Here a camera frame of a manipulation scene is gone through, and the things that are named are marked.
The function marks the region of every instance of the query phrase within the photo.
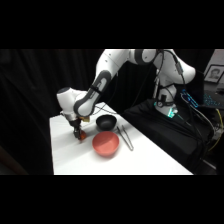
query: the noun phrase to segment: black bowl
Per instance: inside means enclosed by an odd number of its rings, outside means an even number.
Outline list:
[[[103,115],[98,117],[96,124],[101,131],[111,131],[117,123],[117,118],[112,115]]]

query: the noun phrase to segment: red bowl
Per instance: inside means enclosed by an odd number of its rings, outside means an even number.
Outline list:
[[[95,136],[92,145],[99,155],[111,156],[118,149],[119,138],[113,132],[110,131],[101,132]]]

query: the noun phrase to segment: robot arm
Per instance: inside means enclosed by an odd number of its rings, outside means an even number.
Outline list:
[[[183,84],[172,55],[166,52],[163,60],[163,55],[160,52],[162,52],[161,49],[106,49],[97,63],[96,77],[88,92],[71,88],[64,88],[58,92],[59,104],[63,109],[64,116],[70,125],[75,128],[74,134],[77,138],[80,139],[81,119],[93,114],[95,105],[101,95],[126,61],[137,65],[147,65],[153,61],[157,69],[161,68],[159,78],[162,86],[166,87],[172,83]],[[195,70],[180,59],[179,62],[184,70],[185,81],[189,83],[194,78]],[[164,101],[164,104],[161,107],[157,103],[156,109],[163,114],[167,114],[170,107],[169,101],[172,102],[173,100],[165,90],[160,92],[159,101],[160,103]]]

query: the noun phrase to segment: black curtain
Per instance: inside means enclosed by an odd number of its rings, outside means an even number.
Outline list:
[[[49,118],[61,109],[56,93],[64,87],[88,90],[95,78],[97,61],[104,49],[1,49],[0,50],[0,145],[29,174],[53,174]],[[175,49],[186,63],[204,71],[214,49]],[[101,101],[121,113],[151,98],[156,68],[126,63]]]

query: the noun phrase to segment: white table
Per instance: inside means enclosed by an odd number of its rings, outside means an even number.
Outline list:
[[[114,112],[108,106],[104,109]],[[73,127],[64,117],[50,119],[55,175],[192,175],[119,115],[114,115],[118,120],[116,127],[124,125],[134,151],[130,151],[115,129],[120,139],[118,151],[112,158],[98,155],[92,147],[92,140],[99,133],[96,119],[104,114],[108,113],[101,111],[91,116],[90,123],[82,123],[87,134],[82,142],[75,138]]]

